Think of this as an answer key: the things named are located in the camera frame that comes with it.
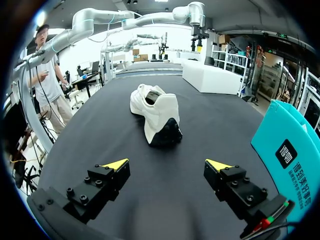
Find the man in white t-shirt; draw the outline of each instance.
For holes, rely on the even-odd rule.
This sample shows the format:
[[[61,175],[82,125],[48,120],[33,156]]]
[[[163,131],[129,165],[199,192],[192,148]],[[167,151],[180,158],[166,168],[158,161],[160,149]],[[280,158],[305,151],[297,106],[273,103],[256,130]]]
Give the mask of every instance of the man in white t-shirt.
[[[47,24],[38,29],[35,36],[36,51],[39,51],[45,44],[48,30],[49,25]],[[31,85],[35,87],[35,97],[39,102],[41,112],[47,112],[45,116],[52,123],[54,130],[60,134],[73,115],[56,78],[57,76],[63,84],[68,84],[58,66],[57,56],[54,55],[48,63],[33,68],[31,75]]]

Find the green exit sign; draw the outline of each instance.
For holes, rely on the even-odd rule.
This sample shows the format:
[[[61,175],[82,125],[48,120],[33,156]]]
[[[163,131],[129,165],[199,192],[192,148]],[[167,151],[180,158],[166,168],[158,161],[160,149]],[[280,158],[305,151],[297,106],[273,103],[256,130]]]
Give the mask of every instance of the green exit sign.
[[[283,34],[283,33],[277,33],[278,37],[281,38],[281,39],[287,39],[287,35],[286,34]]]

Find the white box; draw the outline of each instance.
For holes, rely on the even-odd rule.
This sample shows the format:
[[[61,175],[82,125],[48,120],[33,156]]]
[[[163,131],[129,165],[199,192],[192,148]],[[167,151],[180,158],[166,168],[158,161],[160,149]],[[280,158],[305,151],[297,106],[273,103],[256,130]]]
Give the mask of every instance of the white box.
[[[182,78],[200,93],[237,95],[241,76],[198,61],[183,62]]]

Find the cap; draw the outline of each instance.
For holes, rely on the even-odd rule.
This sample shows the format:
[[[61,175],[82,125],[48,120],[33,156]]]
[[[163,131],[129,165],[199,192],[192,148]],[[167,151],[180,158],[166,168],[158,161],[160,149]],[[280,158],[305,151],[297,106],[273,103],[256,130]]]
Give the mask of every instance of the cap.
[[[50,28],[50,26],[49,26],[48,24],[42,25],[41,27],[39,27],[39,28],[37,29],[35,36],[37,36],[38,33],[39,33],[40,31],[42,31],[43,29],[49,29],[49,28]]]

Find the robotic arm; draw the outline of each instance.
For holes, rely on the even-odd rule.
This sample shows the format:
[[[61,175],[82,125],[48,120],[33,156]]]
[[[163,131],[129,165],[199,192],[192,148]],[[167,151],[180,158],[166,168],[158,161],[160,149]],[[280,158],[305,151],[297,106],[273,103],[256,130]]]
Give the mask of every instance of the robotic arm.
[[[35,57],[31,55],[23,60],[30,59],[30,68],[45,64],[65,47],[91,36],[94,33],[94,24],[115,24],[125,19],[134,19],[134,17],[133,13],[127,11],[117,12],[93,8],[80,10],[73,16],[72,29],[67,29],[48,41],[41,51],[35,54]]]
[[[190,19],[191,26],[205,26],[205,5],[201,2],[193,1],[188,6],[179,6],[173,9],[172,13],[152,13],[137,19],[127,19],[122,21],[124,30],[134,29],[149,24],[184,24],[187,18]]]
[[[35,68],[40,64],[48,63],[53,56],[75,42],[85,39],[94,33],[95,24],[115,24],[122,22],[124,30],[141,27],[146,24],[163,23],[163,24],[183,24],[187,18],[190,19],[192,29],[200,29],[205,25],[204,4],[201,2],[191,2],[185,7],[176,7],[172,13],[153,13],[136,18],[129,11],[108,11],[85,8],[78,11],[72,19],[72,29],[67,29],[56,35],[42,48],[26,56],[19,62],[14,69],[13,78],[20,79],[20,91],[24,94],[21,101],[28,119],[28,123],[43,143],[47,152],[50,151],[52,143],[43,130],[37,114],[34,110],[33,103],[29,97],[29,88],[27,81],[24,79],[25,70]]]
[[[111,46],[106,46],[101,49],[101,53],[116,53],[116,52],[129,52],[130,50],[133,49],[135,45],[155,45],[158,44],[158,41],[143,41],[143,40],[138,40],[138,38],[143,38],[143,39],[160,39],[160,36],[154,35],[154,34],[137,34],[136,37],[131,38],[127,43],[125,44],[118,44],[118,45],[111,45]]]
[[[183,24],[189,18],[192,28],[205,25],[204,4],[191,2],[188,6],[176,7],[172,13],[152,13],[136,18],[128,11],[107,11],[86,8],[78,11],[72,19],[72,29],[67,29],[48,41],[41,51],[23,59],[30,68],[49,62],[52,57],[82,39],[94,33],[94,24],[115,24],[121,22],[124,30],[142,27],[148,24]]]

